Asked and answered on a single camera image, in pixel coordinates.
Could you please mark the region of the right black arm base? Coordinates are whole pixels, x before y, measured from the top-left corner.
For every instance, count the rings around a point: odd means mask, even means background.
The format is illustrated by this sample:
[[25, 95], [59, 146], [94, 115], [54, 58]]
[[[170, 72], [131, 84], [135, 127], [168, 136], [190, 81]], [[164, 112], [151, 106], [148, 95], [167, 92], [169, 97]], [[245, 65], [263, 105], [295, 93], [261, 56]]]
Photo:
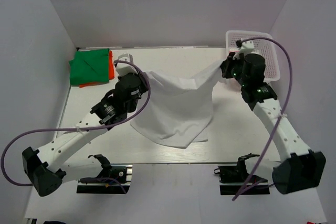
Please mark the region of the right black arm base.
[[[237, 168], [237, 165], [228, 164], [218, 166], [214, 169], [214, 175], [219, 177], [219, 189], [222, 196], [234, 196], [244, 183], [248, 175], [242, 175]], [[258, 185], [244, 191], [242, 195], [269, 195], [270, 186], [268, 181], [256, 175], [253, 175], [247, 186], [259, 182]]]

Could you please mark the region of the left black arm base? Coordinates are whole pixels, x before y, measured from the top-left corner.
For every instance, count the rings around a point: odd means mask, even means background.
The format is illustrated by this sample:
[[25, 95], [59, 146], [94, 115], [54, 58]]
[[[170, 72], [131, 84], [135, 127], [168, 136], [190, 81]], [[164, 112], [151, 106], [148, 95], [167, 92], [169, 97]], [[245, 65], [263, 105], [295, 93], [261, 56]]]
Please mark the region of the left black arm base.
[[111, 165], [111, 169], [95, 179], [84, 178], [78, 181], [78, 194], [124, 195], [130, 189], [132, 164]]

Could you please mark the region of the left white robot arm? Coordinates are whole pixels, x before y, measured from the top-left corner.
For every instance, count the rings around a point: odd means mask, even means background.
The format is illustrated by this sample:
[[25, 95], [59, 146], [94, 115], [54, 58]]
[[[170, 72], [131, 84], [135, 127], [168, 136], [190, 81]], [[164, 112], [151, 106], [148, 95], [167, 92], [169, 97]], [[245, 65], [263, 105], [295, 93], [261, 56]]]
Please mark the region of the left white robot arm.
[[80, 120], [74, 131], [66, 131], [50, 143], [22, 152], [24, 172], [39, 196], [45, 197], [63, 183], [84, 180], [101, 183], [114, 180], [114, 168], [102, 154], [90, 154], [81, 161], [72, 156], [98, 136], [127, 121], [134, 113], [148, 86], [141, 74], [128, 73], [118, 78], [114, 89], [105, 94]]

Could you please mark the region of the white t shirt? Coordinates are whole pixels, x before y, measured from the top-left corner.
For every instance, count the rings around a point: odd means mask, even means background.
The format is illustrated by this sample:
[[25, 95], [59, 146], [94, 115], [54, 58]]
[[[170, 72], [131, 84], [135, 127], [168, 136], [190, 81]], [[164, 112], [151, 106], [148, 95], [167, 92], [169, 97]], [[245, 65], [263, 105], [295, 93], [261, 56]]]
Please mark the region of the white t shirt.
[[213, 87], [222, 77], [215, 62], [190, 78], [163, 71], [146, 71], [151, 94], [138, 105], [144, 110], [131, 120], [131, 126], [152, 142], [187, 148], [193, 142], [206, 142], [207, 126], [213, 118]]

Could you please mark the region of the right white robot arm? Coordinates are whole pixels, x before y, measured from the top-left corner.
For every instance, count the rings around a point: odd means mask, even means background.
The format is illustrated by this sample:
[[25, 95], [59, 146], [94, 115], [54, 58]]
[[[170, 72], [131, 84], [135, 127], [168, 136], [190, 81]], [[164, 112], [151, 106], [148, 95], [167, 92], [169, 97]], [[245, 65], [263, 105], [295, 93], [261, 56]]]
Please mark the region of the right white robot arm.
[[234, 55], [234, 52], [230, 52], [221, 64], [222, 76], [233, 78], [240, 84], [243, 100], [265, 126], [277, 148], [280, 161], [270, 161], [260, 154], [241, 156], [236, 166], [219, 168], [221, 181], [243, 182], [256, 167], [254, 178], [273, 182], [281, 194], [317, 187], [326, 158], [322, 152], [314, 152], [281, 114], [275, 91], [264, 81], [264, 58], [259, 54], [240, 54], [238, 58]]

